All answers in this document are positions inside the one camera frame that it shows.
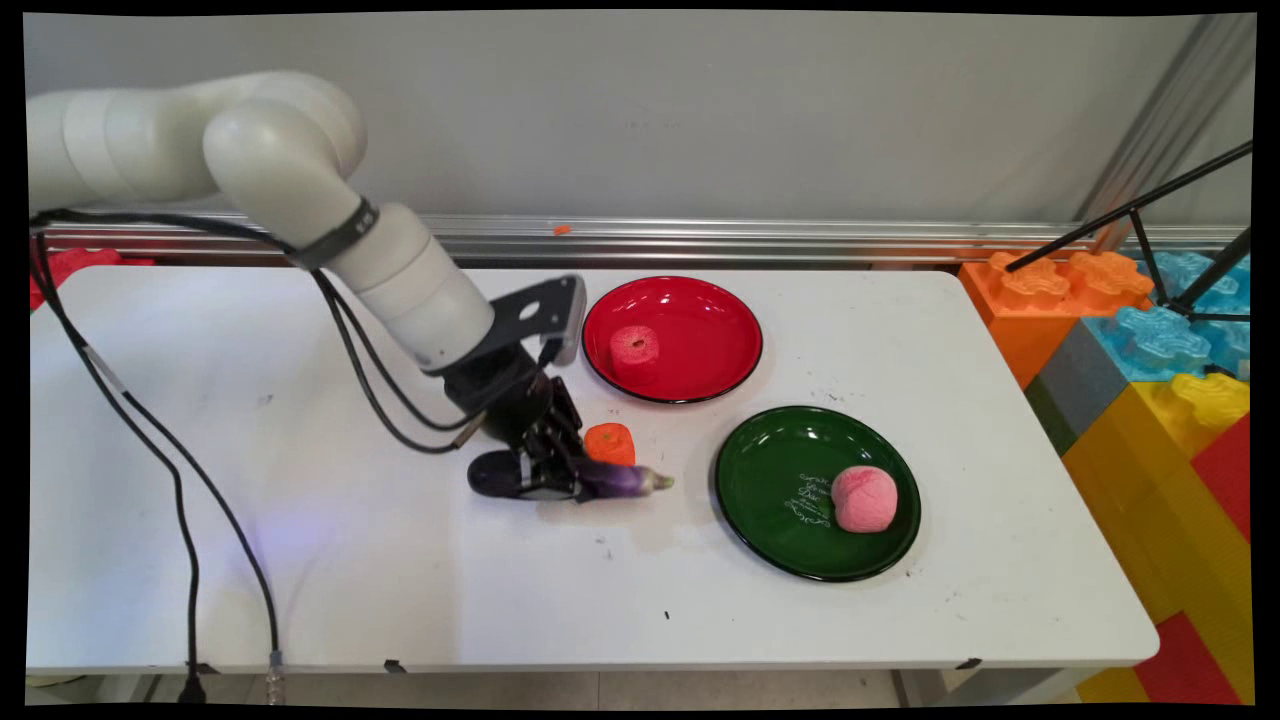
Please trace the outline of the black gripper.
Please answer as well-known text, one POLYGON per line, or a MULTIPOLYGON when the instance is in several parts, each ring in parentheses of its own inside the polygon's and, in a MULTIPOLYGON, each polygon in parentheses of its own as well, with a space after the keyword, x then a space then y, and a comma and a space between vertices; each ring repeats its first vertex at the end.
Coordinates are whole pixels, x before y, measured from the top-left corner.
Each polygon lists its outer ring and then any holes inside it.
POLYGON ((516 498, 576 501, 582 493, 575 462, 589 460, 582 420, 564 380, 547 365, 563 348, 544 345, 532 357, 521 345, 458 363, 442 374, 447 398, 466 415, 484 415, 481 428, 516 451, 516 498))

